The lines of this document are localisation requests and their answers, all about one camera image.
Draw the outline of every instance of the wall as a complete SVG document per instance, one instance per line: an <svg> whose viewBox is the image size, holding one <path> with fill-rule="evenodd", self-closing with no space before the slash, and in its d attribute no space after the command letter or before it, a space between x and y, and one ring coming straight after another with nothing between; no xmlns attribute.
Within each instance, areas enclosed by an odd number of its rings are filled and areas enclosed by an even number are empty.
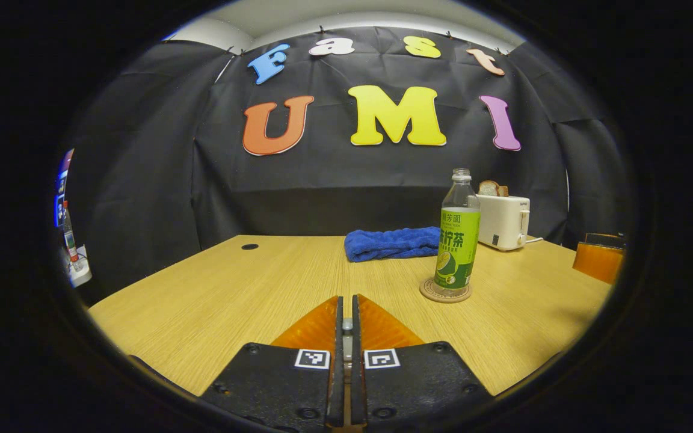
<svg viewBox="0 0 693 433"><path fill-rule="evenodd" d="M523 42L523 39L518 36L508 41L473 28L465 27L464 25L454 24L442 19L432 19L432 17L417 16L416 14L398 12L353 12L337 14L336 16L317 17L317 19L311 19L286 28L281 28L275 32L259 36L253 41L251 48L264 46L270 42L279 41L289 36L319 32L320 25L326 30L358 26L383 26L417 28L418 30L434 32L440 35L445 35L446 32L450 31L451 35L456 38L472 41L481 46L489 47L490 49L499 48L501 51L511 51Z"/></svg>
<svg viewBox="0 0 693 433"><path fill-rule="evenodd" d="M254 49L284 38L318 32L320 25L327 30L356 26L384 26L417 28L418 30L434 32L440 35L445 35L446 32L450 31L451 35L456 38L472 41L490 49L498 48L501 51L511 51L523 43L523 39L520 36L514 35L511 32L508 33L508 39L500 38L442 19L432 19L432 17L398 12L352 12L335 14L335 16L317 17L317 19L310 19L266 33L266 35L258 38L253 38L226 22L210 19L210 17L201 17L178 30L171 37L171 40L198 41L222 49L228 49L233 46L231 52L239 54L240 49Z"/></svg>
<svg viewBox="0 0 693 433"><path fill-rule="evenodd" d="M253 38L239 28L217 19L199 17L184 27L181 27L170 40L197 41L218 48L228 49L239 54L240 49L250 49Z"/></svg>

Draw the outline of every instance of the orange box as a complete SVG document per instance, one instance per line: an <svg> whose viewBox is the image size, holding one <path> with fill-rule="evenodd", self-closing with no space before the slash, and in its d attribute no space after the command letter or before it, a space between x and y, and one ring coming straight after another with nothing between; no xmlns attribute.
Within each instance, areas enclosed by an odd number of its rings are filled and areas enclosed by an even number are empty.
<svg viewBox="0 0 693 433"><path fill-rule="evenodd" d="M618 236L611 236L612 241L619 239ZM577 255L574 258L574 264L571 266L577 271L588 274L593 278L597 278L606 283L613 283L619 274L622 259L624 258L624 249L612 247L602 244L591 244L588 242L580 242L577 245Z"/></svg>

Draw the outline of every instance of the cork coaster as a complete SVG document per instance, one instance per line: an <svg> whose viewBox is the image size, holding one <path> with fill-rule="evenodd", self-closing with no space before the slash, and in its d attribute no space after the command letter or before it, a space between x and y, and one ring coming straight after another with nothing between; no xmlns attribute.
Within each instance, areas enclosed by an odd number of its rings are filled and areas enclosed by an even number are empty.
<svg viewBox="0 0 693 433"><path fill-rule="evenodd" d="M425 282L421 283L419 286L419 291L421 294L426 296L426 298L432 299L432 301L437 301L437 302L445 302L445 304L453 304L453 302L462 302L467 298L470 298L470 295L472 294L472 290L470 290L470 285L465 285L464 289L461 289L461 293L455 295L455 296L444 296L439 293L435 293L433 286L433 279L430 278L428 280L425 280Z"/></svg>

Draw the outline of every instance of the bottle cap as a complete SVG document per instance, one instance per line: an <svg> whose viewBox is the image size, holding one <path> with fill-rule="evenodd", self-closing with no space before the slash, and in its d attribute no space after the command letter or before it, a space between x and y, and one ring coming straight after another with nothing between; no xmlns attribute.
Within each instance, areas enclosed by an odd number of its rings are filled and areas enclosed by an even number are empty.
<svg viewBox="0 0 693 433"><path fill-rule="evenodd" d="M470 170L468 169L454 169L454 175L451 176L452 180L472 180L470 176Z"/></svg>

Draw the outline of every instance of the black fabric curtain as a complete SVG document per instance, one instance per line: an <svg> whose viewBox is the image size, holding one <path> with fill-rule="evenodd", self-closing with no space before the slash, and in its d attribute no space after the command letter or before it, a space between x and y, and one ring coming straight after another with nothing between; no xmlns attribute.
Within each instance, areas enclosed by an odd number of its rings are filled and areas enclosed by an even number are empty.
<svg viewBox="0 0 693 433"><path fill-rule="evenodd" d="M408 35L434 40L441 57L410 55L402 41ZM308 53L317 41L334 37L354 40L355 52ZM200 188L214 191L211 197L227 198L248 233L333 235L438 225L451 170L467 167L475 185L495 180L509 186L512 195L530 197L531 234L560 241L567 207L560 146L536 91L509 58L470 42L402 28L340 29L284 42L291 46L285 69L262 85L254 84L256 74L248 63L280 42L229 63L210 90L196 134L196 165L212 176ZM495 57L506 76L486 71L465 52L471 48ZM415 146L404 136L397 144L385 138L377 146L353 146L357 110L347 91L358 85L380 86L396 104L411 86L432 88L448 143ZM283 102L303 95L313 96L314 102L307 109L305 134L294 148L270 156L243 150L245 109L275 102L267 135L277 137L287 126ZM481 95L508 102L514 133L522 141L519 152L493 145L493 126ZM198 226L211 227L205 245L225 239L216 228L219 212L202 206L196 213Z"/></svg>
<svg viewBox="0 0 693 433"><path fill-rule="evenodd" d="M531 42L518 46L509 58L536 90L561 146L569 189L563 246L575 250L586 233L627 230L634 209L629 167L611 113L585 80Z"/></svg>
<svg viewBox="0 0 693 433"><path fill-rule="evenodd" d="M112 81L76 126L66 200L91 282L103 294L200 251L192 141L229 58L200 43L159 44Z"/></svg>
<svg viewBox="0 0 693 433"><path fill-rule="evenodd" d="M440 58L415 57L405 36L429 38ZM347 55L312 57L325 38L350 38ZM285 42L284 69L256 85L250 61ZM525 44L509 56L434 33L347 28L287 38L241 57L196 42L161 43L99 96L72 135L66 198L78 244L113 293L238 233L343 235L439 224L451 170L473 185L495 180L531 199L529 233L575 247L585 231L621 230L621 156L609 118L573 81ZM495 76L467 49L506 72ZM445 146L354 146L357 104L347 91L377 85L397 104L432 88ZM244 112L275 102L266 134L288 125L286 99L313 96L300 142L254 156L242 147ZM493 145L479 96L508 104L520 151ZM567 195L567 178L571 197Z"/></svg>

